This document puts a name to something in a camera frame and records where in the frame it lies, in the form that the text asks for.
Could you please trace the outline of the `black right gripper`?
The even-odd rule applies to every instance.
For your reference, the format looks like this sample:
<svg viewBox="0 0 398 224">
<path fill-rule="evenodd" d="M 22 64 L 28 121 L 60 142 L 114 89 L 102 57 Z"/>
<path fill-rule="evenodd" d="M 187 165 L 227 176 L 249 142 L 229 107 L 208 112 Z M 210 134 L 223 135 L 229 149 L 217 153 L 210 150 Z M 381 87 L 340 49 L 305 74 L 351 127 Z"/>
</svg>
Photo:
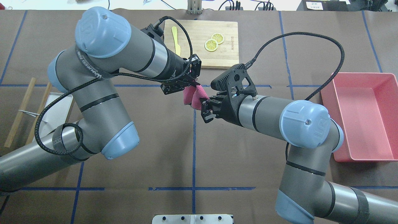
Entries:
<svg viewBox="0 0 398 224">
<path fill-rule="evenodd" d="M 201 105 L 201 116 L 207 124 L 214 119 L 223 119 L 231 124 L 240 125 L 238 111 L 241 105 L 241 95 L 231 97 L 227 93 L 211 96 L 210 98 L 199 98 Z"/>
</svg>

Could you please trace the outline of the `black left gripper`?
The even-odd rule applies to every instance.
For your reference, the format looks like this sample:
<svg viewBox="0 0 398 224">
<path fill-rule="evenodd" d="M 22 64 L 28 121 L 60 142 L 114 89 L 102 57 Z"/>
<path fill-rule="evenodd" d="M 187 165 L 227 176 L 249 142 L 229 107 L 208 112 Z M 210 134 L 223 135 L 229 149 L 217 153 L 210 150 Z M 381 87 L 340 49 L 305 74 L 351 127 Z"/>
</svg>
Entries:
<svg viewBox="0 0 398 224">
<path fill-rule="evenodd" d="M 176 65 L 173 73 L 168 72 L 166 79 L 172 81 L 161 82 L 161 89 L 165 95 L 183 91 L 187 86 L 201 85 L 198 76 L 201 71 L 201 59 L 193 54 L 191 59 L 176 57 Z"/>
</svg>

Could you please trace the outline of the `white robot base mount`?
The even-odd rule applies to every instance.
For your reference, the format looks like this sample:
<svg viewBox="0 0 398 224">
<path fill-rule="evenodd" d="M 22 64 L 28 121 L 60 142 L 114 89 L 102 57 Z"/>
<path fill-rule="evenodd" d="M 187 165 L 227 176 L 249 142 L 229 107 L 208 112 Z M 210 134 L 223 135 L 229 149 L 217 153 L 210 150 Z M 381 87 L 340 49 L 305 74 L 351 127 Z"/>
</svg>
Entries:
<svg viewBox="0 0 398 224">
<path fill-rule="evenodd" d="M 152 224 L 233 224 L 230 214 L 164 214 L 155 215 Z"/>
</svg>

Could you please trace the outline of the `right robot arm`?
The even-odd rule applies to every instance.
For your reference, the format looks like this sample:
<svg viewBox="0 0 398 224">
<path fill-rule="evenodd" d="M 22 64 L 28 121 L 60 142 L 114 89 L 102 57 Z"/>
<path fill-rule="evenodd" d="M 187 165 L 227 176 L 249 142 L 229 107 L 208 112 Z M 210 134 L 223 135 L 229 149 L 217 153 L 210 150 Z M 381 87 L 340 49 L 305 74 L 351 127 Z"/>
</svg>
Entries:
<svg viewBox="0 0 398 224">
<path fill-rule="evenodd" d="M 328 110 L 306 100 L 219 92 L 202 98 L 201 114 L 290 143 L 275 210 L 294 224 L 324 218 L 340 224 L 396 224 L 397 202 L 325 180 L 330 156 L 344 141 Z"/>
</svg>

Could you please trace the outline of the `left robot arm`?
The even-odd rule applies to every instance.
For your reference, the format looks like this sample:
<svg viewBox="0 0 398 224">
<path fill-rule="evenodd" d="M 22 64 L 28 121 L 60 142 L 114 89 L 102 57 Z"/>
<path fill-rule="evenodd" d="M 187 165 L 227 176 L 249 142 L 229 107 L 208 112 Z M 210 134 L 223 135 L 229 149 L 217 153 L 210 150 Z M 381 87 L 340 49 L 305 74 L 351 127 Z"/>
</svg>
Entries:
<svg viewBox="0 0 398 224">
<path fill-rule="evenodd" d="M 115 159 L 139 143 L 134 122 L 111 79 L 142 78 L 161 83 L 165 95 L 198 85 L 201 60 L 182 58 L 162 41 L 165 16 L 140 30 L 124 17 L 96 6 L 82 14 L 74 46 L 48 66 L 50 82 L 63 94 L 38 116 L 35 141 L 1 157 L 1 195 L 10 195 L 48 175 L 101 153 Z M 72 95 L 83 119 L 65 123 L 41 137 L 45 113 Z"/>
</svg>

